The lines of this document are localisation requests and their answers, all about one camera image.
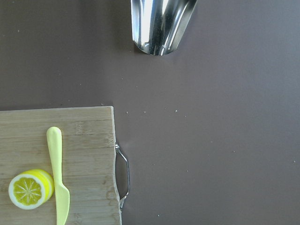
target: wooden cutting board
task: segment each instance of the wooden cutting board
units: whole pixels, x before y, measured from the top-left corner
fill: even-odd
[[[63,182],[70,191],[67,225],[121,225],[115,180],[115,130],[110,106],[0,112],[0,224],[55,225],[55,196],[34,210],[13,205],[8,185],[17,174],[51,175],[46,132],[62,131]]]

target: cutting board handle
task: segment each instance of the cutting board handle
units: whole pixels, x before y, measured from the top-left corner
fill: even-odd
[[[127,168],[127,192],[125,193],[125,195],[123,197],[120,196],[120,210],[123,209],[123,204],[125,199],[127,198],[127,195],[129,194],[129,189],[130,189],[130,176],[129,176],[129,163],[128,163],[128,159],[127,157],[123,154],[123,152],[120,149],[120,146],[118,145],[118,143],[115,144],[115,149],[116,152],[123,158],[123,160],[126,163],[126,168]]]

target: lemon slice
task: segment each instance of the lemon slice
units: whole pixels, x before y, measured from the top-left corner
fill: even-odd
[[[32,210],[45,203],[53,192],[53,178],[40,169],[22,172],[11,180],[8,187],[12,203],[24,210]]]

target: knife handle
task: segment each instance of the knife handle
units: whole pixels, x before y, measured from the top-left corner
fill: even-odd
[[[53,170],[54,183],[62,182],[62,137],[58,127],[51,127],[47,130],[47,142]]]

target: yellow plastic knife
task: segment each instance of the yellow plastic knife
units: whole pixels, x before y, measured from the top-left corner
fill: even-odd
[[[70,193],[62,183],[62,137],[61,130],[51,127],[47,130],[47,142],[53,170],[55,200],[56,200],[56,224],[65,225],[69,207]]]

